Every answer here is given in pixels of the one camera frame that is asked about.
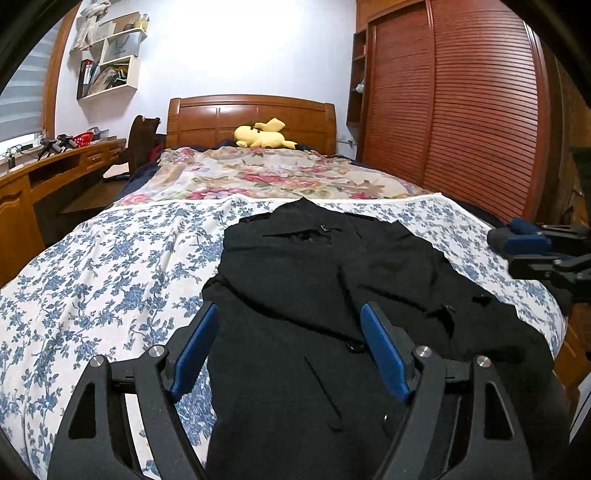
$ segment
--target bottle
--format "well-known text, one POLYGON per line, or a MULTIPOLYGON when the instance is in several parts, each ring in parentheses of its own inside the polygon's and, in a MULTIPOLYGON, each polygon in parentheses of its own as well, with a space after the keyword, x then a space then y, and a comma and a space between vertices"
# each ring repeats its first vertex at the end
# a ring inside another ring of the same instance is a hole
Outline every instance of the bottle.
POLYGON ((148 14, 144 14, 144 16, 140 18, 134 26, 135 28, 141 28, 142 30, 147 31, 149 21, 150 19, 148 18, 148 14))

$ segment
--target metal screw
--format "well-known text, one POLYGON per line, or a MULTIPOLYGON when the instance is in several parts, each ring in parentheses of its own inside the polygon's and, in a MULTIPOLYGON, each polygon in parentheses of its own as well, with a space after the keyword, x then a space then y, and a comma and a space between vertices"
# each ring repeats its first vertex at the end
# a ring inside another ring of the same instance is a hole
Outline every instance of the metal screw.
POLYGON ((91 367, 100 367, 105 361, 105 357, 102 355, 97 355, 92 357, 92 359, 90 360, 90 366, 91 367))
POLYGON ((148 350, 148 354, 154 358, 162 356, 163 353, 164 347, 162 345, 154 345, 150 350, 148 350))
POLYGON ((489 368, 492 365, 491 359, 484 355, 479 355, 476 358, 476 363, 482 368, 489 368))
POLYGON ((428 346, 424 345, 418 346, 415 352, 421 358, 429 358, 432 353, 431 349, 428 346))

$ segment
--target floral bedspread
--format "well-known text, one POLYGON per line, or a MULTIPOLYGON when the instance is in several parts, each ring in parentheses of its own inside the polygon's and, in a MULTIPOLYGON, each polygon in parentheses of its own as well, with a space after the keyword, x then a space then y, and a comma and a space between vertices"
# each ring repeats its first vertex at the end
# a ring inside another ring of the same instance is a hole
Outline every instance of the floral bedspread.
MULTIPOLYGON (((61 416, 88 361, 138 357, 187 325, 216 272, 224 230, 285 199, 232 196, 109 209, 31 261, 0 290, 0 426, 41 480, 47 477, 61 416)), ((486 243, 488 227, 451 200, 430 194, 403 200, 317 200, 339 212, 400 220, 444 252, 456 271, 517 308, 554 356, 565 320, 536 281, 513 280, 486 243)), ((134 442, 146 475, 157 478, 139 415, 128 398, 134 442)), ((216 421, 206 367, 177 404, 202 462, 216 421)))
POLYGON ((427 193, 380 171, 286 148, 222 147, 200 153, 166 150, 160 170, 141 189, 115 205, 158 200, 222 199, 234 193, 252 198, 396 199, 427 193))

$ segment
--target pink floral blanket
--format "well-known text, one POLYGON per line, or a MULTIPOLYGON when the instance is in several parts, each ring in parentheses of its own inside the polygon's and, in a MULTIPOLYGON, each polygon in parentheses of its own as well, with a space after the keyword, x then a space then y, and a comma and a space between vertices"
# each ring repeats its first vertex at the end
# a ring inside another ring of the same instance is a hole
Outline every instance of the pink floral blanket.
POLYGON ((397 199, 428 193, 385 173, 313 151, 222 147, 166 150, 159 171, 115 206, 160 200, 251 198, 397 199))

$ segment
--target wooden headboard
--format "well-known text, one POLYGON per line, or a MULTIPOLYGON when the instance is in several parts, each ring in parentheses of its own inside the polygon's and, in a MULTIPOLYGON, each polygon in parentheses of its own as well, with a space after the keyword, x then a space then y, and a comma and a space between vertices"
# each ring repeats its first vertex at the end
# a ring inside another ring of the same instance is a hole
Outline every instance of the wooden headboard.
POLYGON ((285 139, 305 144, 323 155, 336 150, 335 106, 299 98, 269 95, 210 95, 173 98, 168 109, 167 148, 214 147, 231 140, 241 125, 278 118, 285 139))

